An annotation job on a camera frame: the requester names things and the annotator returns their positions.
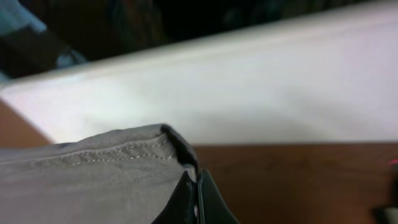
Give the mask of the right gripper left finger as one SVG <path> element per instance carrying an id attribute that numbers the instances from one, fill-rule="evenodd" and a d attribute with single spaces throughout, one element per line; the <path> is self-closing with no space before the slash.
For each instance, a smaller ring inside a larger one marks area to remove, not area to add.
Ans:
<path id="1" fill-rule="evenodd" d="M 195 200 L 197 197 L 196 183 L 185 171 L 165 208 L 156 217 L 152 224 L 195 224 Z"/>

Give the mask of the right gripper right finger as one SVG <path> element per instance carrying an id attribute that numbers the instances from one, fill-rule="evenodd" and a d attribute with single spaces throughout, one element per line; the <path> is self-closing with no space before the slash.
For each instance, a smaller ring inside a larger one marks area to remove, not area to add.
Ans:
<path id="1" fill-rule="evenodd" d="M 239 224 L 213 180 L 208 169 L 202 169 L 198 180 L 200 224 Z"/>

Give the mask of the grey shorts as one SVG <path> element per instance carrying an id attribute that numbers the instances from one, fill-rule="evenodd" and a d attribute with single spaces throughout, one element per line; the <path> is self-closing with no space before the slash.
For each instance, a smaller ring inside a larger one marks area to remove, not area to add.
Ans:
<path id="1" fill-rule="evenodd" d="M 152 223 L 197 155 L 165 124 L 1 149 L 2 223 Z"/>

